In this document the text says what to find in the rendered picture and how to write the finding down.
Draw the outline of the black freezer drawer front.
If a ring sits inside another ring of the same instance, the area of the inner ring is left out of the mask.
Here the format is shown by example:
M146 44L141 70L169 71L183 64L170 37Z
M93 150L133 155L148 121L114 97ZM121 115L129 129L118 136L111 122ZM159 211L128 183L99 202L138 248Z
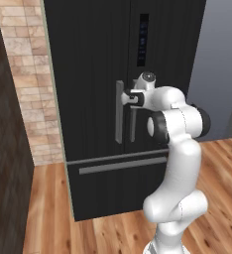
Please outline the black freezer drawer front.
M158 157L168 158L168 155L168 149L160 149L68 162L66 167L74 220L142 209L144 199L162 183L167 162L86 175L79 173L80 168Z

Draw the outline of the black fridge door with display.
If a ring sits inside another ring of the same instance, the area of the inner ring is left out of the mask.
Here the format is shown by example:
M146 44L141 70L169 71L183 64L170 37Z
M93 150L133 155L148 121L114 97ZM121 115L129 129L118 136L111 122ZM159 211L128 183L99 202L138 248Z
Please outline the black fridge door with display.
M206 0L131 0L128 72L125 86L144 71L156 86L188 93ZM138 66L140 17L149 16L146 60Z

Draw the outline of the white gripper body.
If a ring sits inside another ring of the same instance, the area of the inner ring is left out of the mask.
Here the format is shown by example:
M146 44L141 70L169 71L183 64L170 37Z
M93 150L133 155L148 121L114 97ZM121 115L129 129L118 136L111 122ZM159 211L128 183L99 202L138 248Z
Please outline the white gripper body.
M123 92L121 95L121 102L123 105L130 103L134 99L134 95L132 93Z

